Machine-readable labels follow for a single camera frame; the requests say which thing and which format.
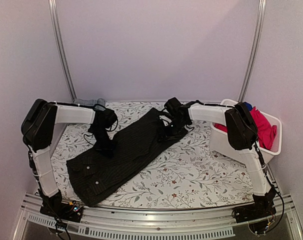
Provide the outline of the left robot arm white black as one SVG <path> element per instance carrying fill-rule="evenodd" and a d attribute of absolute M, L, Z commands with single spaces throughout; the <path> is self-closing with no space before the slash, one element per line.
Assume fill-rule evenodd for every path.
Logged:
<path fill-rule="evenodd" d="M 51 164 L 50 147 L 57 124 L 90 125 L 96 139 L 98 151 L 106 156 L 112 154 L 115 142 L 108 133 L 118 122 L 116 113 L 104 107 L 97 110 L 94 106 L 76 103 L 48 102 L 38 98 L 33 103 L 21 125 L 23 143 L 28 148 L 30 168 L 39 185 L 39 194 L 48 198 L 46 208 L 55 217 L 66 213 L 66 206 L 57 198 L 62 194 L 57 186 Z"/>

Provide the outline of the black striped garment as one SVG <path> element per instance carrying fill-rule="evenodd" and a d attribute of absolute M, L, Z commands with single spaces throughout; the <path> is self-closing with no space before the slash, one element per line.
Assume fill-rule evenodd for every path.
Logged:
<path fill-rule="evenodd" d="M 90 148 L 66 162 L 69 182 L 75 194 L 93 207 L 131 180 L 163 151 L 179 142 L 188 131 L 182 128 L 172 139 L 159 141 L 161 112 L 149 110 L 139 120 L 114 135 L 113 157 Z"/>

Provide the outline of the light blue denim skirt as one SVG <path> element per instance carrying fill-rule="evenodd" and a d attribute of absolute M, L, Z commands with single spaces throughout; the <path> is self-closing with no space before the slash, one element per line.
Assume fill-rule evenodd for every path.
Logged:
<path fill-rule="evenodd" d="M 95 105 L 106 105 L 106 101 L 103 98 L 98 98 L 98 99 L 81 99 L 81 98 L 76 98 L 72 102 L 73 104 L 79 104 L 82 106 L 95 106 Z"/>

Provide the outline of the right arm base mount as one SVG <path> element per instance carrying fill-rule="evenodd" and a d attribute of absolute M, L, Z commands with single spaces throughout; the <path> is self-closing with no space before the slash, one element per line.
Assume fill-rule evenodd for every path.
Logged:
<path fill-rule="evenodd" d="M 233 208 L 231 216 L 237 223 L 255 221 L 249 224 L 249 230 L 255 235 L 264 235 L 269 230 L 276 214 L 272 189 L 264 196 L 253 195 L 254 203 Z"/>

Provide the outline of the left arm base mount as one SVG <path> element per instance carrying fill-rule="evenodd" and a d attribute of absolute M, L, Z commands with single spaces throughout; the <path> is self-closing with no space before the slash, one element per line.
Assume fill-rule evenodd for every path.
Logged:
<path fill-rule="evenodd" d="M 49 197 L 39 193 L 42 199 L 40 213 L 58 220 L 80 223 L 83 215 L 83 207 L 72 201 L 71 204 L 63 202 L 61 191 Z"/>

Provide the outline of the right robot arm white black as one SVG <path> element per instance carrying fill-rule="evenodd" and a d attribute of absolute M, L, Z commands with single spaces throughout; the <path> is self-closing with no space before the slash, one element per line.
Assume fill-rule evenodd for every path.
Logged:
<path fill-rule="evenodd" d="M 159 130 L 159 142 L 177 139 L 193 121 L 226 126 L 228 143 L 240 155 L 240 162 L 246 166 L 252 182 L 253 197 L 259 199 L 250 206 L 250 214 L 254 218 L 261 218 L 269 211 L 270 205 L 266 199 L 274 198 L 276 190 L 268 179 L 266 162 L 259 149 L 257 125 L 243 102 L 221 105 L 195 100 L 182 104 L 173 97 L 164 104 L 161 115 L 168 120 Z"/>

